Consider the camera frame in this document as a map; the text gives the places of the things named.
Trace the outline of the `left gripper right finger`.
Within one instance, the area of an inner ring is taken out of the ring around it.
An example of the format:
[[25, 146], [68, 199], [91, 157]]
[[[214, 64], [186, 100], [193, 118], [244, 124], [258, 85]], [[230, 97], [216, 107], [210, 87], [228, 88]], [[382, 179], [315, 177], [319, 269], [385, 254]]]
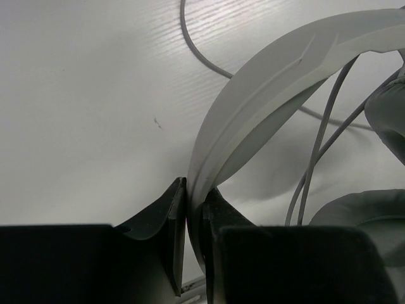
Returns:
[[201, 211], [201, 252], [204, 258], [208, 303], [225, 303], [220, 235], [223, 228], [253, 227], [218, 188], [210, 190]]

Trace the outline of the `aluminium rail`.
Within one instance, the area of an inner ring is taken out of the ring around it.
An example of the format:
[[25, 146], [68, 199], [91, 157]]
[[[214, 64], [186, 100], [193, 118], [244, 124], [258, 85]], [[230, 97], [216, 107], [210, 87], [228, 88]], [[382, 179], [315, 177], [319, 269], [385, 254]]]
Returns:
[[207, 303], [206, 278], [201, 276], [186, 282], [177, 303]]

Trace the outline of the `white grey headphones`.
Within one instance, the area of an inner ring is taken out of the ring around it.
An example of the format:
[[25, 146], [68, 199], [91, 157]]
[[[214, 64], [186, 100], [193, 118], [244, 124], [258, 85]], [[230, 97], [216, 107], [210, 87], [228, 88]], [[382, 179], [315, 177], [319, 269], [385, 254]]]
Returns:
[[187, 225], [200, 267], [201, 205], [210, 190], [243, 167], [345, 64], [368, 51], [403, 47], [403, 9], [344, 13], [273, 41], [228, 81], [201, 125], [187, 174]]

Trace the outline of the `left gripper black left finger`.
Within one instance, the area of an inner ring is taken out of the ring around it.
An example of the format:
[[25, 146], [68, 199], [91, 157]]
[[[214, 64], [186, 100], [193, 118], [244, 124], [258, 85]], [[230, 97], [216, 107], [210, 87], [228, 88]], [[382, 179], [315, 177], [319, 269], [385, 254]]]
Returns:
[[181, 295], [186, 204], [186, 178], [178, 177], [156, 201], [115, 227], [129, 245], [121, 256], [126, 295]]

